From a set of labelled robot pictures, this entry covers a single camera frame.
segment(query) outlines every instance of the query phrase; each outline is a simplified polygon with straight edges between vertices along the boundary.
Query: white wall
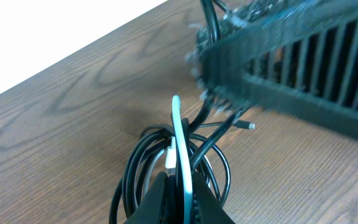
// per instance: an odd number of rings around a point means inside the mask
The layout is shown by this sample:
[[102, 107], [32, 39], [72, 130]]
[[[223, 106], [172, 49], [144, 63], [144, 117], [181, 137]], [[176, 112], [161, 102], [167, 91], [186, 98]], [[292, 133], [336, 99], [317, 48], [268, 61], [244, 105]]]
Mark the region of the white wall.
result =
[[0, 0], [0, 93], [166, 0]]

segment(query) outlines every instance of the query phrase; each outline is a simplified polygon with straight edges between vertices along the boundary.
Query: white connector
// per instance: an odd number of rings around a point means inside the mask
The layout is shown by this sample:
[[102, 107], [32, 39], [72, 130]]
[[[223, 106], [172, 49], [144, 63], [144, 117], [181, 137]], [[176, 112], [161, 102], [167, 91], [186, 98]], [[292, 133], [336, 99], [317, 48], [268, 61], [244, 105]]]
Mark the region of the white connector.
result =
[[175, 173], [177, 166], [177, 142], [175, 137], [171, 138], [171, 146], [167, 147], [167, 157], [165, 158], [165, 168], [167, 168], [168, 175]]

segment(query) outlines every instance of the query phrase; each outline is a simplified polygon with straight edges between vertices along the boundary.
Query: wooden table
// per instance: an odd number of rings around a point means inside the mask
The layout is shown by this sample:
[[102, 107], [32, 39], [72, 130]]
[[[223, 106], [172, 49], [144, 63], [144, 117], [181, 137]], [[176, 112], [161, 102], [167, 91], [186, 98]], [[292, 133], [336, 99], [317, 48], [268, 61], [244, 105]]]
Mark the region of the wooden table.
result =
[[[184, 56], [188, 24], [201, 21], [197, 1], [171, 0], [0, 95], [0, 223], [107, 223], [141, 130], [170, 121], [175, 94], [183, 116], [200, 109]], [[257, 129], [219, 141], [235, 222], [358, 223], [357, 141], [275, 113], [244, 117]]]

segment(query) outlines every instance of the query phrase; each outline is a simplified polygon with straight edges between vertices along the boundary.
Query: wood grain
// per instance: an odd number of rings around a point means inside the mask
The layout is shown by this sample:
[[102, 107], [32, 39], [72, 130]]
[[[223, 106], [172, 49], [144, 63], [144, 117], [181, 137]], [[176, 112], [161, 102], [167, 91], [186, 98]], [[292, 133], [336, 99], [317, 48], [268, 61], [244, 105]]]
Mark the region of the wood grain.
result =
[[[107, 223], [141, 130], [169, 122], [175, 94], [184, 116], [200, 108], [184, 56], [188, 24], [202, 21], [197, 1], [171, 0], [1, 94], [0, 223]], [[244, 116], [257, 129], [219, 142], [235, 222], [358, 223], [357, 141], [280, 114]]]

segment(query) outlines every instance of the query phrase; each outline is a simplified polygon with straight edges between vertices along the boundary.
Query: gray plastic object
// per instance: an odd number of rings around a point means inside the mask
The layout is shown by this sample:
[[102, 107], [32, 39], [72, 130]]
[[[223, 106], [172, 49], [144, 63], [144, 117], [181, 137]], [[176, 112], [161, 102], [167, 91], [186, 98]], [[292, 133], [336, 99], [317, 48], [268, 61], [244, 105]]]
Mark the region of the gray plastic object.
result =
[[241, 29], [226, 16], [213, 45], [199, 31], [203, 86], [358, 139], [358, 0], [277, 2]]

